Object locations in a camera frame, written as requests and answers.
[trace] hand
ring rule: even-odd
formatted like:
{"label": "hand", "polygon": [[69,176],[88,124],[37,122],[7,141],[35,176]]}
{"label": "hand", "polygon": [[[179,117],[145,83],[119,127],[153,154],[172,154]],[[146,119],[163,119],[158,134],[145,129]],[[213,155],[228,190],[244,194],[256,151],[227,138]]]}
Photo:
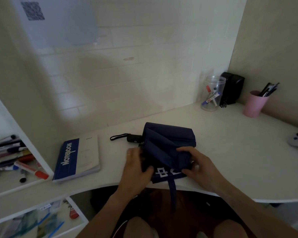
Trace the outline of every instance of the hand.
{"label": "hand", "polygon": [[177,151],[187,151],[191,153],[191,159],[194,161],[192,163],[192,169],[183,169],[182,173],[195,180],[206,191],[219,194],[221,190],[229,184],[210,158],[200,153],[195,148],[180,147],[177,148]]}
{"label": "hand", "polygon": [[116,195],[119,199],[129,202],[147,186],[151,180],[152,174],[152,166],[150,166],[145,172],[142,172],[141,170],[140,148],[128,149],[126,164]]}

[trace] white paper on wall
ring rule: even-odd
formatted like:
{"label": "white paper on wall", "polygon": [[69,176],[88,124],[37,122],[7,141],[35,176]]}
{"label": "white paper on wall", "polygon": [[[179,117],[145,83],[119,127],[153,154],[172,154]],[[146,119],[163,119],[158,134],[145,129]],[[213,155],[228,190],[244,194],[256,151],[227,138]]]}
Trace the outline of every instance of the white paper on wall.
{"label": "white paper on wall", "polygon": [[97,25],[88,0],[12,0],[35,49],[84,45],[97,41]]}

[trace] white chinese character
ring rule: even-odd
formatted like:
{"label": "white chinese character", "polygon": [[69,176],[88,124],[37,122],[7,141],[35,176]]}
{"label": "white chinese character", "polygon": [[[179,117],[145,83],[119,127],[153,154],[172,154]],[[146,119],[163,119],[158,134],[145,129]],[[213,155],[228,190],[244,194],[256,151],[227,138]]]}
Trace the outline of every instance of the white chinese character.
{"label": "white chinese character", "polygon": [[170,169],[170,172],[171,172],[173,175],[177,175],[177,174],[180,174],[180,173],[181,173],[181,172],[175,173],[175,172],[174,172],[174,169]]}
{"label": "white chinese character", "polygon": [[160,178],[168,176],[168,172],[165,171],[165,168],[157,168],[157,170],[158,170],[158,173],[156,174],[160,175]]}

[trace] clear plastic jar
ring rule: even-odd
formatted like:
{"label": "clear plastic jar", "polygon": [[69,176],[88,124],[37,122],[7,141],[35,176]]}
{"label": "clear plastic jar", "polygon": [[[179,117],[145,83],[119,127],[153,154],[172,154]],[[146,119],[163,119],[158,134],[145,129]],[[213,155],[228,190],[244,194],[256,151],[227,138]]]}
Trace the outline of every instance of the clear plastic jar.
{"label": "clear plastic jar", "polygon": [[218,109],[223,95],[225,82],[226,78],[220,76],[208,76],[205,79],[201,96],[202,109],[206,111],[215,111]]}

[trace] folded blue umbrella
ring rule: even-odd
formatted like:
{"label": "folded blue umbrella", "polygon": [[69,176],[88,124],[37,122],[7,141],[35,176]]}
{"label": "folded blue umbrella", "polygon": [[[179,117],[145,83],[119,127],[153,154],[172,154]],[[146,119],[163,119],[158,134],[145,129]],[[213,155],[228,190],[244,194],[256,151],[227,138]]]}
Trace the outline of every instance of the folded blue umbrella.
{"label": "folded blue umbrella", "polygon": [[152,183],[168,181],[172,207],[176,203],[175,179],[183,178],[182,169],[191,169],[191,154],[178,152],[176,148],[182,146],[196,147],[195,135],[190,128],[170,126],[165,124],[146,123],[142,136],[122,134],[112,136],[111,140],[127,137],[129,142],[141,143],[142,169],[145,171],[150,165],[154,167]]}

